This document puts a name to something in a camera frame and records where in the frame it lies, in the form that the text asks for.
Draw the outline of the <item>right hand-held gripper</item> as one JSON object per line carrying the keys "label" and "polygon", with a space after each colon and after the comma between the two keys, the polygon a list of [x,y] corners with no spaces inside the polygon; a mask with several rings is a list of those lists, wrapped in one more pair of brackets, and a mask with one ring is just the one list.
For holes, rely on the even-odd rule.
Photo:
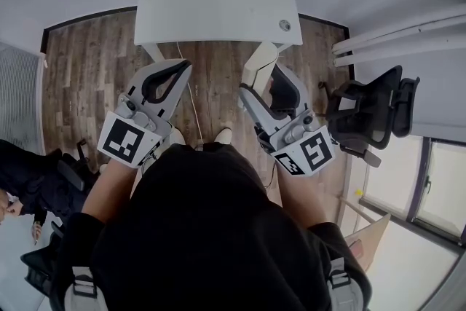
{"label": "right hand-held gripper", "polygon": [[268,107],[257,92],[240,84],[239,97],[257,129],[258,142],[292,176],[313,176],[335,160],[328,128],[308,109],[308,92],[283,64],[271,74]]}

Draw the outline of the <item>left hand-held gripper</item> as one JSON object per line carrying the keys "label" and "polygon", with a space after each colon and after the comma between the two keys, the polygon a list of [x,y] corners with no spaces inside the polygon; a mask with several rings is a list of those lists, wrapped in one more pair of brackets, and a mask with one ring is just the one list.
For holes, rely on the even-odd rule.
{"label": "left hand-held gripper", "polygon": [[163,60],[139,69],[127,94],[122,93],[115,110],[107,113],[98,151],[139,168],[171,133],[170,118],[191,71],[186,59]]}

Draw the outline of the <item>cream white object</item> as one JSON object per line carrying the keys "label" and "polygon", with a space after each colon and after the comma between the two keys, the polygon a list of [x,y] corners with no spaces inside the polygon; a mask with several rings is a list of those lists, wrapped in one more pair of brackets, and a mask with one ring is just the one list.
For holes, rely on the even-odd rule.
{"label": "cream white object", "polygon": [[241,82],[262,95],[278,57],[279,52],[273,43],[262,42],[244,65]]}

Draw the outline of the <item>person's right forearm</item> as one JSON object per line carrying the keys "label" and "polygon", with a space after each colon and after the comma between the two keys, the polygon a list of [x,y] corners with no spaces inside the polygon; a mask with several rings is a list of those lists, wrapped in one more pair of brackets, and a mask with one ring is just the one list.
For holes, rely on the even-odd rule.
{"label": "person's right forearm", "polygon": [[277,169],[277,182],[283,209],[301,227],[308,229],[329,222],[317,195],[316,176],[292,176],[283,167]]}

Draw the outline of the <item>person's left forearm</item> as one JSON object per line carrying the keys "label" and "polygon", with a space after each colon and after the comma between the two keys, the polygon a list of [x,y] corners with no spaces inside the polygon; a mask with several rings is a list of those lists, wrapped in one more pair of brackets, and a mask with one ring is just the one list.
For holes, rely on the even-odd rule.
{"label": "person's left forearm", "polygon": [[106,224],[130,201],[135,168],[110,160],[84,202],[82,212]]}

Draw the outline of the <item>white table leg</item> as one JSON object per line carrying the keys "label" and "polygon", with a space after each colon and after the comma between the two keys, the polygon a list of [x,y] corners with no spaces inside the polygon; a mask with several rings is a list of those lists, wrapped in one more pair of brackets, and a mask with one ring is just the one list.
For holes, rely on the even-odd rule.
{"label": "white table leg", "polygon": [[142,47],[145,49],[145,51],[148,53],[148,55],[155,63],[161,62],[165,59],[157,44],[147,43],[142,44]]}

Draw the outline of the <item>person's white shoe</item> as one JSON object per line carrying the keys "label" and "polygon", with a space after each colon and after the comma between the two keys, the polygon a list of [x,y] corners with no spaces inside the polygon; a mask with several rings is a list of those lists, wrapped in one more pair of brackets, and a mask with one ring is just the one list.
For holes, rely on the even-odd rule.
{"label": "person's white shoe", "polygon": [[229,145],[232,142],[232,129],[229,127],[224,128],[218,133],[214,141],[223,145]]}
{"label": "person's white shoe", "polygon": [[171,132],[169,136],[169,142],[170,142],[170,145],[173,145],[173,144],[185,145],[186,144],[183,134],[176,127],[173,128],[173,131]]}

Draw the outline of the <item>black mesh office chair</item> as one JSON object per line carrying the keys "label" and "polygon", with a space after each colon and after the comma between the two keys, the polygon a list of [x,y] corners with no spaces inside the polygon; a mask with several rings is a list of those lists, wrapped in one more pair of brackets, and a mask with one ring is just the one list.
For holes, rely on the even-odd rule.
{"label": "black mesh office chair", "polygon": [[[57,170],[64,179],[80,192],[89,192],[96,182],[98,173],[89,169],[89,159],[84,155],[82,146],[87,142],[83,138],[76,143],[79,159],[64,153],[58,160]],[[20,260],[27,266],[28,272],[25,281],[45,297],[50,296],[52,276],[54,274],[58,251],[65,233],[65,224],[58,226],[51,222],[52,234],[47,246],[35,251],[24,253]]]}
{"label": "black mesh office chair", "polygon": [[394,66],[368,84],[356,80],[331,90],[326,82],[326,112],[322,115],[339,148],[377,168],[382,160],[369,149],[383,150],[390,137],[411,133],[414,101],[420,78],[403,78],[403,68]]}

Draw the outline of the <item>person's black shirt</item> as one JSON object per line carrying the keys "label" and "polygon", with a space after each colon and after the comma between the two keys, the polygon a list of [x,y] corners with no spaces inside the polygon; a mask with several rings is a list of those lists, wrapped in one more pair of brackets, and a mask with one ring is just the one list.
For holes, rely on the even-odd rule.
{"label": "person's black shirt", "polygon": [[301,227],[233,146],[173,144],[104,224],[75,213],[53,311],[366,311],[371,284],[340,228]]}

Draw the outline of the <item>striped frosted glass partition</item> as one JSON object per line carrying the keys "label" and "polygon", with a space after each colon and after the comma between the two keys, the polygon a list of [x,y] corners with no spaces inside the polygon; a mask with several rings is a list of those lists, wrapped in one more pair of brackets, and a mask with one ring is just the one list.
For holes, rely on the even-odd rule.
{"label": "striped frosted glass partition", "polygon": [[43,155],[44,57],[0,42],[0,139]]}

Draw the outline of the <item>wooden board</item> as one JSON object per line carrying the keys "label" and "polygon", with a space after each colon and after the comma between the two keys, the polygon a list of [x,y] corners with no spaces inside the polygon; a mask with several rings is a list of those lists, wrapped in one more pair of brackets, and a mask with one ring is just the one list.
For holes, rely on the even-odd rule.
{"label": "wooden board", "polygon": [[390,222],[391,215],[386,214],[379,220],[375,220],[364,213],[360,213],[360,216],[369,225],[346,236],[345,241],[360,267],[367,272],[373,263],[377,248]]}

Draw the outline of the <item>dark framed window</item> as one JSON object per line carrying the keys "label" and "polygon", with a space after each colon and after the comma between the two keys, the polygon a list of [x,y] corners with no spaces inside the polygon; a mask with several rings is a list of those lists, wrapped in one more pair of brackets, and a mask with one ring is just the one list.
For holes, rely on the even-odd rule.
{"label": "dark framed window", "polygon": [[466,252],[466,143],[393,138],[366,171],[360,204],[450,251]]}

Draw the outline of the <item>white wall pipe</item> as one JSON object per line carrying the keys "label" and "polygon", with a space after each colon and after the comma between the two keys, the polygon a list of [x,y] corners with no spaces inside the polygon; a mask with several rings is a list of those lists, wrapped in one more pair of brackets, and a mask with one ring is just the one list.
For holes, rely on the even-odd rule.
{"label": "white wall pipe", "polygon": [[340,58],[334,58],[333,65],[335,67],[341,67],[373,60],[394,58],[404,55],[413,55],[423,52],[459,49],[466,49],[466,34],[436,37],[433,39],[420,41],[419,43],[410,43],[400,46],[386,47],[380,50],[373,50],[369,52],[356,53]]}
{"label": "white wall pipe", "polygon": [[341,55],[354,49],[370,47],[382,42],[462,23],[466,23],[466,10],[452,12],[450,15],[426,15],[419,21],[406,21],[401,25],[387,26],[335,43],[331,51],[334,55]]}

